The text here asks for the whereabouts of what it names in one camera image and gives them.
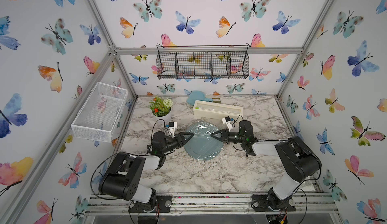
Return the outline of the cream plastic wrap dispenser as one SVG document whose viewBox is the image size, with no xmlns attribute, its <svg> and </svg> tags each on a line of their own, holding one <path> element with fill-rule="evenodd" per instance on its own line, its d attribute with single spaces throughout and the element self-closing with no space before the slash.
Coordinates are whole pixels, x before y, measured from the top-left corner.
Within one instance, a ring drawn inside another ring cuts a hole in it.
<svg viewBox="0 0 387 224">
<path fill-rule="evenodd" d="M 243 117 L 244 109 L 240 106 L 226 105 L 196 100 L 193 106 L 195 118 L 212 118 L 221 120 L 225 117 L 236 119 L 239 115 Z"/>
</svg>

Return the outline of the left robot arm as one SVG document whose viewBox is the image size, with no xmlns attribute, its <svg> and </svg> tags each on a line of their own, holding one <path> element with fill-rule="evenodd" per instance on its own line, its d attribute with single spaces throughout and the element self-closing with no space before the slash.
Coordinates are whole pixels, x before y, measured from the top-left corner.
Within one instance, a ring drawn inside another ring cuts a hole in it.
<svg viewBox="0 0 387 224">
<path fill-rule="evenodd" d="M 117 153 L 99 183 L 99 193 L 154 207 L 157 192 L 140 184 L 142 173 L 160 169 L 167 155 L 183 147 L 194 137 L 191 132 L 175 133 L 173 129 L 167 131 L 168 133 L 157 131 L 152 134 L 145 155 Z"/>
</svg>

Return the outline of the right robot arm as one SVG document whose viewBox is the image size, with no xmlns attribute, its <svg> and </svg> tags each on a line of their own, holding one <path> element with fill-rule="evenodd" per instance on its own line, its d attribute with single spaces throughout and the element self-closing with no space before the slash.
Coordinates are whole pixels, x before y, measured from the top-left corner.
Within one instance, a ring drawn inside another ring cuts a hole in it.
<svg viewBox="0 0 387 224">
<path fill-rule="evenodd" d="M 322 164 L 315 153 L 297 135 L 288 139 L 258 139 L 250 121 L 239 122 L 237 132 L 232 132 L 231 119 L 223 118 L 227 129 L 211 133 L 211 137 L 223 143 L 238 143 L 247 156 L 268 155 L 279 157 L 285 169 L 280 181 L 270 189 L 269 197 L 284 201 L 291 197 L 300 185 L 317 171 Z"/>
</svg>

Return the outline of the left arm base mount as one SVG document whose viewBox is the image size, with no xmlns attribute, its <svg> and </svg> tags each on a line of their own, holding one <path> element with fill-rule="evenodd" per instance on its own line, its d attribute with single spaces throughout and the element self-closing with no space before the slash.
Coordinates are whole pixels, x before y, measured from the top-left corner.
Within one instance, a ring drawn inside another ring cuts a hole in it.
<svg viewBox="0 0 387 224">
<path fill-rule="evenodd" d="M 147 203 L 135 201 L 130 204 L 129 213 L 169 213 L 172 206 L 172 197 L 170 195 L 155 194 L 151 196 Z"/>
</svg>

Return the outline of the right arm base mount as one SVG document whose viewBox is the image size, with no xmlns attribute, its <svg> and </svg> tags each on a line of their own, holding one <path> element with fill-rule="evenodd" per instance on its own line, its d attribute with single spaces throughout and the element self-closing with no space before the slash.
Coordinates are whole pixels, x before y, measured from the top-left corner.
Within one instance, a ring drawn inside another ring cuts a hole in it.
<svg viewBox="0 0 387 224">
<path fill-rule="evenodd" d="M 269 193 L 252 195 L 251 207 L 255 212 L 296 211 L 292 195 L 281 200 L 272 190 Z"/>
</svg>

